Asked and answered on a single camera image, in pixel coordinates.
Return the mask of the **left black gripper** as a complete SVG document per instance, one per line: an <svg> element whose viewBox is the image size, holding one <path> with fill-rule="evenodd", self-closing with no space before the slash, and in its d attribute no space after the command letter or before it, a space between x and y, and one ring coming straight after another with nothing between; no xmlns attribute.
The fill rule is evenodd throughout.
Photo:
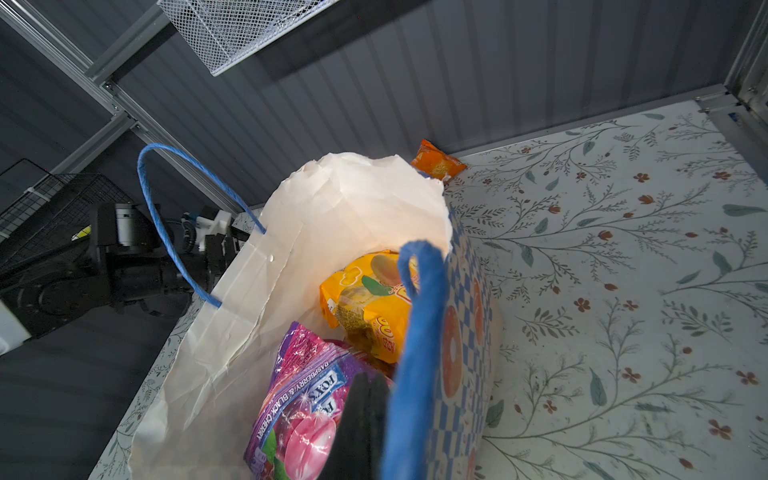
<svg viewBox="0 0 768 480"><path fill-rule="evenodd" d="M212 219L209 207L200 214ZM101 285L109 288L108 304L122 308L142 305L157 296L209 293L234 261L249 234L234 226L227 235L208 235L194 242L178 220L161 219L169 242L164 243L148 214L135 204L101 204L91 220L90 252Z"/></svg>

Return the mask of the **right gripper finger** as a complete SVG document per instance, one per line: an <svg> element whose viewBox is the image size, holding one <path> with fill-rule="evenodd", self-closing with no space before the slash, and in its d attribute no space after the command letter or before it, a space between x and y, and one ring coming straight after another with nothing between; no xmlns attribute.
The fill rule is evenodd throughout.
<svg viewBox="0 0 768 480"><path fill-rule="evenodd" d="M380 478L389 392L381 373L354 377L319 480Z"/></svg>

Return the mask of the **purple Fox's candy bag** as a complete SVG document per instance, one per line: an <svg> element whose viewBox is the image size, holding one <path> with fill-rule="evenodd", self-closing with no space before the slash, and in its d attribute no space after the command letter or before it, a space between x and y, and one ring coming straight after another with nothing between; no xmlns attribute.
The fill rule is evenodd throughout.
<svg viewBox="0 0 768 480"><path fill-rule="evenodd" d="M331 453L354 377L383 374L368 355L292 323L244 453L256 479L317 479Z"/></svg>

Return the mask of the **yellow snack bag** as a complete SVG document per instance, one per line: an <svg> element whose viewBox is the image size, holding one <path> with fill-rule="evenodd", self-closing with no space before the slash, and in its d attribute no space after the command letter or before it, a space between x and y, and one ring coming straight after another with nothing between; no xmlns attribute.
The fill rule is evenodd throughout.
<svg viewBox="0 0 768 480"><path fill-rule="evenodd" d="M394 365L404 350L412 302L401 280L399 253L366 254L319 286L323 316L353 347Z"/></svg>

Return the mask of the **white checkered paper bag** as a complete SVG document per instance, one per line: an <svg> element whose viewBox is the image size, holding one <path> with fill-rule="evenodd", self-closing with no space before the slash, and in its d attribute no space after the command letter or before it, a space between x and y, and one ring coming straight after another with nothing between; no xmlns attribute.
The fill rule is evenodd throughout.
<svg viewBox="0 0 768 480"><path fill-rule="evenodd" d="M248 479L244 458L272 366L298 322L335 338L320 284L351 261L410 241L439 248L450 293L433 327L437 366L420 374L433 392L417 405L426 442L387 433L389 479L470 479L478 460L502 338L502 317L440 180L399 156L328 154L285 179L260 223L181 341L139 424L128 461L134 479Z"/></svg>

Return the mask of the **small orange snack packet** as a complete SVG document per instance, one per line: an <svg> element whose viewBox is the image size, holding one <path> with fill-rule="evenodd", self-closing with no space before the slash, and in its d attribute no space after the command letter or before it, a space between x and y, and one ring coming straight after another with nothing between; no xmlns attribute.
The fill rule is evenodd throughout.
<svg viewBox="0 0 768 480"><path fill-rule="evenodd" d="M446 154L428 140L422 140L410 165L428 177L448 183L467 166L457 158Z"/></svg>

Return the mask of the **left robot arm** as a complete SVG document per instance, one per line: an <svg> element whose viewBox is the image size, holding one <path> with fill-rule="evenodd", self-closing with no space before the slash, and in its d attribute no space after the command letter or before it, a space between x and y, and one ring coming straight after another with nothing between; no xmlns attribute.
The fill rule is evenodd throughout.
<svg viewBox="0 0 768 480"><path fill-rule="evenodd" d="M163 242L137 206L98 206L90 231L1 274L1 351L39 339L93 309L210 292L249 235L231 214L186 214L182 244Z"/></svg>

